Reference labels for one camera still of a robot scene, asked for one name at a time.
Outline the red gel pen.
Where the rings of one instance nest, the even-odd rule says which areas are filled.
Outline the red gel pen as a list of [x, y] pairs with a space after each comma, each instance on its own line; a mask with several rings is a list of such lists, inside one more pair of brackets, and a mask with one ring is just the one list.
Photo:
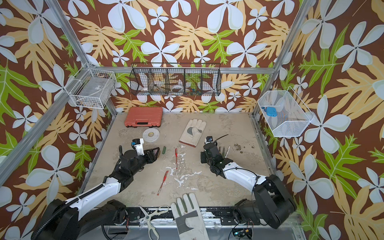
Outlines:
[[178, 149], [175, 148], [175, 163], [176, 163], [176, 170], [178, 169]]
[[161, 193], [161, 191], [162, 191], [162, 188], [163, 188], [163, 185], [164, 185], [164, 183], [165, 183], [165, 181], [166, 181], [166, 179], [167, 179], [168, 173], [169, 173], [169, 170], [165, 172], [165, 175], [164, 175], [164, 177], [163, 177], [161, 186], [160, 186], [160, 188], [159, 188], [159, 190], [158, 190], [158, 192], [157, 192], [157, 196], [159, 196], [160, 193]]

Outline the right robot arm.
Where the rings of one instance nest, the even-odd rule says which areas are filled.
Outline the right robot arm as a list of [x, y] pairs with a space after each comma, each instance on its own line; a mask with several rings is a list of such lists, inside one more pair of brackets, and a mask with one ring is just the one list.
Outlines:
[[238, 223], [263, 220], [273, 229], [278, 229], [297, 210], [293, 196], [276, 175], [268, 177], [244, 169], [231, 159], [220, 154], [216, 142], [204, 145], [201, 163], [208, 164], [216, 176], [233, 181], [251, 192], [251, 199], [243, 199], [234, 206]]

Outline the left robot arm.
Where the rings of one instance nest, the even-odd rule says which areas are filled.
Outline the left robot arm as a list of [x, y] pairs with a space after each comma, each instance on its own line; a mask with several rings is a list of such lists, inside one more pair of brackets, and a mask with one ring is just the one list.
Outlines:
[[123, 152], [122, 148], [119, 148], [119, 152], [119, 160], [113, 172], [105, 176], [96, 187], [66, 201], [52, 201], [31, 238], [76, 240], [99, 226], [123, 223], [126, 206], [109, 198], [124, 191], [134, 181], [134, 175], [142, 171], [145, 165], [154, 163], [161, 149], [145, 150], [143, 155], [136, 150]]

